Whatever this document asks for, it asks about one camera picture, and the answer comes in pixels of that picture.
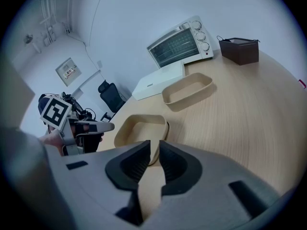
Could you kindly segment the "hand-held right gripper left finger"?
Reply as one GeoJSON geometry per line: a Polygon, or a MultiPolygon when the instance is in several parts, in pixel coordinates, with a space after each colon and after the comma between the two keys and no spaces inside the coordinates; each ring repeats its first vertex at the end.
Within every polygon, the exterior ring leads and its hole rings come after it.
{"type": "Polygon", "coordinates": [[[46,148],[52,179],[74,230],[138,230],[138,183],[150,161],[149,140],[62,157],[46,148]]]}

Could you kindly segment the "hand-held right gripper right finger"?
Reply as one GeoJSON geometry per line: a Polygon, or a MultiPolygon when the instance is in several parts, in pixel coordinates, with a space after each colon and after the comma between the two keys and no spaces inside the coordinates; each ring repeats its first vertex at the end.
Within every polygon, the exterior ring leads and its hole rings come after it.
{"type": "Polygon", "coordinates": [[[166,184],[146,230],[234,230],[260,228],[280,196],[233,159],[161,141],[166,184]]]}

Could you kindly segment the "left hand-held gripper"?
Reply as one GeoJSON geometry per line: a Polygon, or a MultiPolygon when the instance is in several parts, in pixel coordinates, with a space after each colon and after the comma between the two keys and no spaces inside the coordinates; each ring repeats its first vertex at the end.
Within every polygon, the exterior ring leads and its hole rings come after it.
{"type": "Polygon", "coordinates": [[[57,148],[61,156],[96,152],[104,133],[115,128],[110,122],[96,122],[92,113],[64,93],[41,95],[38,109],[47,125],[47,134],[41,141],[57,148]]]}

